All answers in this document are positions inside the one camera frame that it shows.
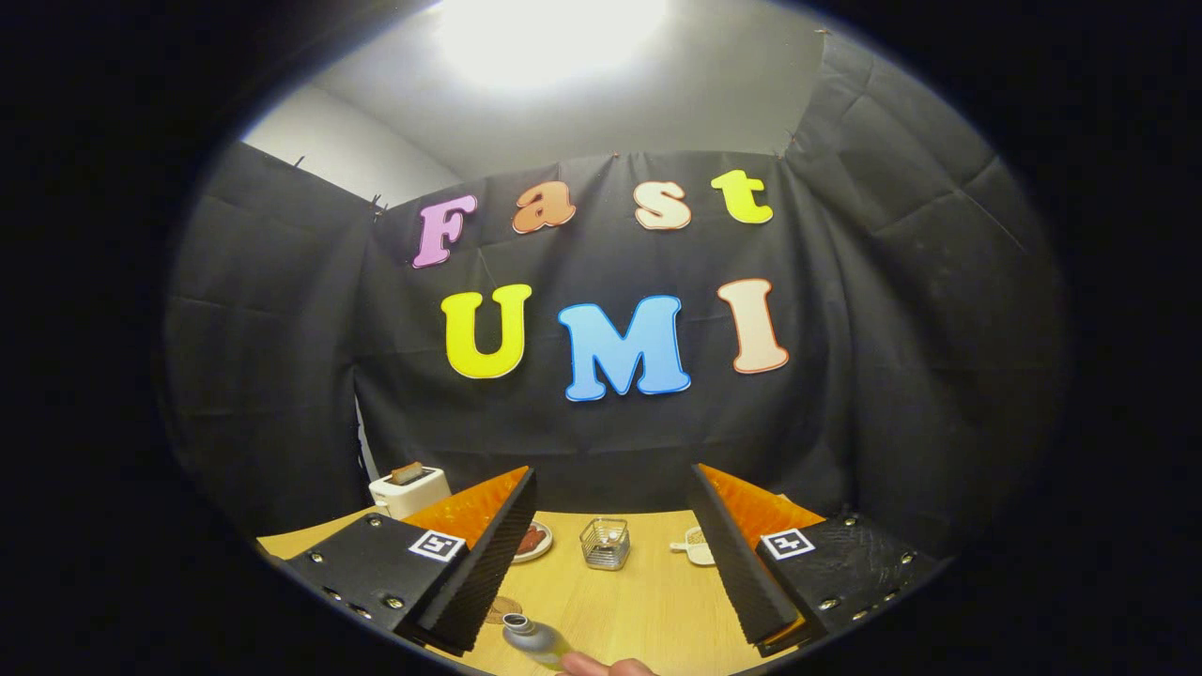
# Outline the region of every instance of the black curtain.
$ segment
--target black curtain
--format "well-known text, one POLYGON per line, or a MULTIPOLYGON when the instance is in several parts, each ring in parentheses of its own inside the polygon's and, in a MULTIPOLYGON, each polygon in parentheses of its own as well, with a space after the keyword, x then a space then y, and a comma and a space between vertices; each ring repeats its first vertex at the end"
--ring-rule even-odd
POLYGON ((815 511, 852 504, 935 555, 956 551, 1035 467, 1063 389, 1060 281, 1042 224, 988 143, 924 85, 828 37, 784 156, 565 160, 389 209, 245 146, 209 184, 182 245, 168 352, 182 457, 257 534, 368 504, 353 389, 383 470, 413 459, 462 490, 519 464, 540 508, 684 509, 706 462, 815 511), (710 180, 763 182, 764 224, 710 180), (571 189, 575 217, 517 233, 517 197, 571 189), (692 212, 648 231, 632 191, 672 180, 692 212), (413 268, 421 209, 477 208, 450 259, 413 268), (748 375, 720 285, 768 279, 784 367, 748 375), (492 291, 529 284, 525 354, 499 379, 457 374, 441 301, 483 295, 477 346, 500 343, 492 291), (596 303, 625 332, 648 296, 678 297, 691 386, 571 402, 559 310, 596 303))
POLYGON ((175 452, 250 534, 370 504, 349 336, 374 213, 237 143, 178 242, 165 327, 175 452))

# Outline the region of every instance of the hand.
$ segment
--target hand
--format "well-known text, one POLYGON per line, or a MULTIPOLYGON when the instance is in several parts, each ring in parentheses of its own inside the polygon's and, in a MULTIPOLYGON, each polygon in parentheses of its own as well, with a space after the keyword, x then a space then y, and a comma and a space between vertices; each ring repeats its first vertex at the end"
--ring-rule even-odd
POLYGON ((637 659, 620 659, 613 666, 606 666, 581 652, 570 652, 560 659, 566 672, 559 676, 655 676, 645 664, 637 659))

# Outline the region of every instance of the letter m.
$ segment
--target letter m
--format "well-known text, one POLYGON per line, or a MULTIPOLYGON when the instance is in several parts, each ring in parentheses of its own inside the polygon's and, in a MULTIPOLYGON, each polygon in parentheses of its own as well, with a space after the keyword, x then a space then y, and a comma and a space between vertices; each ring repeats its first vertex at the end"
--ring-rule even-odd
POLYGON ((635 369, 643 362, 638 391, 667 395, 689 387, 689 374, 680 368, 677 348, 676 315, 680 300, 674 296, 650 296, 635 308, 626 336, 593 303, 571 306, 559 313, 572 342, 572 384, 565 392, 573 402, 593 402, 605 397, 605 385, 597 380, 600 368, 619 395, 630 391, 635 369))

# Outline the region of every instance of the bottle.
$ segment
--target bottle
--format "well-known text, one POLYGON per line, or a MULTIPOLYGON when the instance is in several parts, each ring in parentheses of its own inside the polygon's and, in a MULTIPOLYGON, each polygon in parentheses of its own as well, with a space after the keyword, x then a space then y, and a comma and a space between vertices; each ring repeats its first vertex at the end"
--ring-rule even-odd
POLYGON ((505 642, 526 653, 526 657, 552 671, 563 671, 559 659, 571 652, 564 635, 541 622, 531 622, 520 612, 507 612, 501 616, 505 624, 502 634, 505 642))

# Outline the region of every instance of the ceiling light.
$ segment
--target ceiling light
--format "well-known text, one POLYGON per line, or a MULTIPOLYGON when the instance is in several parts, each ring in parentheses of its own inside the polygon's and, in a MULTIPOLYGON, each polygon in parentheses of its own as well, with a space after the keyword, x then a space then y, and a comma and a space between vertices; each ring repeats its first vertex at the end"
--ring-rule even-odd
POLYGON ((464 78, 534 89, 630 63, 666 0, 444 0, 439 41, 464 78))

